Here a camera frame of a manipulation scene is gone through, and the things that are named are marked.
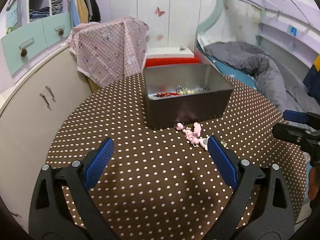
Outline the right hand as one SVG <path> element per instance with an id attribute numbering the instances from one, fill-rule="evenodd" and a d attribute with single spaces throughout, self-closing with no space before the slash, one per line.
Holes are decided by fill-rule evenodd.
<path id="1" fill-rule="evenodd" d="M 314 200 L 319 191 L 319 185 L 317 184 L 317 168 L 312 167 L 309 171 L 309 189 L 308 189 L 308 197 L 310 200 Z"/>

